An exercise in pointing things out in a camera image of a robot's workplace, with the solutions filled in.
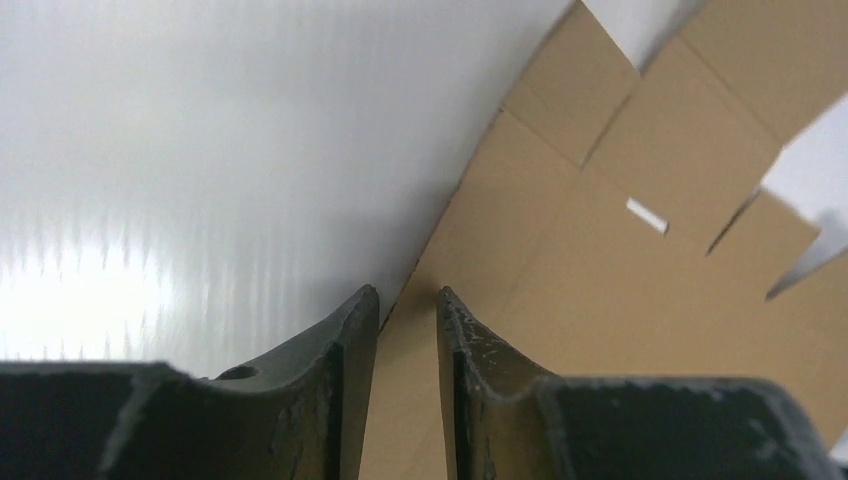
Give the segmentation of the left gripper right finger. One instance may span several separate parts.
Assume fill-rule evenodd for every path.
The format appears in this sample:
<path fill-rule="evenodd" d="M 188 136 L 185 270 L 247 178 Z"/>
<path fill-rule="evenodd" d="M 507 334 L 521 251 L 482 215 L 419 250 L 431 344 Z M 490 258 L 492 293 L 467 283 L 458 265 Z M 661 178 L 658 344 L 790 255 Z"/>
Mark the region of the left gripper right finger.
<path fill-rule="evenodd" d="M 439 291 L 452 479 L 838 479 L 806 412 L 750 377 L 560 376 Z"/>

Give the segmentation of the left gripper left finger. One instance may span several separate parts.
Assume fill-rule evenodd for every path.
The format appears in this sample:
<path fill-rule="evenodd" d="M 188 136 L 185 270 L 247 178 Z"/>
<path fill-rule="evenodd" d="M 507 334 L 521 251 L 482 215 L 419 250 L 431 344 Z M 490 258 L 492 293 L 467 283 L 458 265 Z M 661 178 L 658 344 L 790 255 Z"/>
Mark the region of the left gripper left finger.
<path fill-rule="evenodd" d="M 355 479 L 379 297 L 214 379 L 164 362 L 5 362 L 5 479 Z"/>

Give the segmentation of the brown cardboard box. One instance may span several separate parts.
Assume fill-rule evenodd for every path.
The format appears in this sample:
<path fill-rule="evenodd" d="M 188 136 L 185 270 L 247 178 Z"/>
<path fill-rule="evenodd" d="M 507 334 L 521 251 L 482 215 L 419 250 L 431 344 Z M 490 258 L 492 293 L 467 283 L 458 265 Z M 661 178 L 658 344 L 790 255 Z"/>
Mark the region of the brown cardboard box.
<path fill-rule="evenodd" d="M 847 91 L 843 1 L 708 1 L 638 70 L 575 2 L 504 98 L 379 340 L 360 475 L 444 479 L 436 298 L 568 376 L 765 378 L 847 425 L 847 257 L 759 184 Z"/>

